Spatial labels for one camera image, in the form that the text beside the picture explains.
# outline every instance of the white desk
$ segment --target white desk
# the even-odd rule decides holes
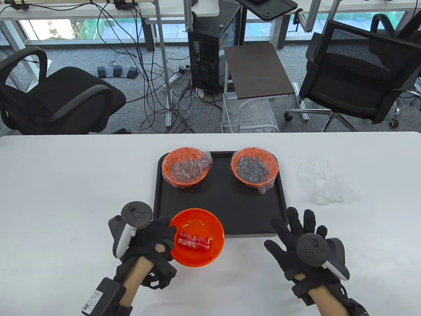
[[[162,17],[184,17],[183,0],[160,0]],[[0,10],[7,5],[0,5]],[[152,3],[139,3],[139,8],[144,18],[154,18],[155,6]],[[219,15],[218,0],[199,0],[193,7],[197,16]],[[129,10],[117,10],[113,3],[105,8],[115,19],[133,18]],[[9,8],[1,14],[2,20],[36,20],[36,19],[97,19],[99,9],[95,5],[84,5],[69,11],[53,11],[49,9],[29,6],[28,10],[15,10]]]
[[[303,13],[308,13],[312,0],[294,0]],[[319,13],[329,13],[333,0],[322,0]],[[415,9],[416,0],[342,0],[338,13],[345,12],[387,12],[387,11],[408,11]]]
[[[345,244],[345,286],[370,315],[419,315],[418,133],[10,136],[0,138],[2,315],[75,316],[119,261],[107,221],[129,201],[153,206],[157,162],[180,146],[262,146],[279,161],[287,205],[311,208]],[[301,161],[331,163],[354,203],[314,206],[300,191]],[[141,288],[137,316],[314,316],[292,294],[264,238],[227,239],[203,268],[173,261],[165,290]]]

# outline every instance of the wire basket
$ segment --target wire basket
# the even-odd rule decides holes
[[[273,133],[279,132],[279,128],[268,99],[238,100],[235,92],[226,92],[221,131],[222,133]]]

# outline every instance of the brown tabletop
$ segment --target brown tabletop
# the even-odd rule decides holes
[[[271,43],[224,48],[238,99],[294,94],[294,88]]]

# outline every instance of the label sticker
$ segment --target label sticker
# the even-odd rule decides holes
[[[86,304],[82,308],[82,312],[85,315],[90,315],[92,313],[92,310],[95,308],[102,294],[103,294],[102,292],[95,290],[91,298],[86,302]]]

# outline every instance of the hand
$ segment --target hand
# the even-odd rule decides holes
[[[339,278],[328,269],[309,266],[297,255],[296,244],[298,238],[305,233],[314,233],[316,228],[316,218],[313,211],[309,209],[304,211],[303,225],[301,225],[298,219],[298,212],[295,208],[289,207],[287,209],[287,216],[290,230],[283,220],[273,219],[271,221],[280,240],[285,245],[286,251],[282,250],[272,240],[266,240],[264,245],[284,271],[285,278],[295,283],[292,287],[294,294],[298,298],[302,298],[307,305],[311,305],[314,302],[309,295],[306,295],[309,290],[330,283],[339,284],[340,286],[341,283]],[[317,228],[316,234],[323,238],[326,238],[327,233],[328,230],[325,226],[322,225]]]
[[[126,253],[121,257],[122,264],[117,267],[114,280],[123,283],[140,256],[147,256],[154,251],[162,253],[162,256],[171,261],[171,250],[174,248],[174,236],[177,232],[175,227],[169,227],[170,220],[160,217],[153,220],[148,226],[136,231],[136,235],[130,240]]]

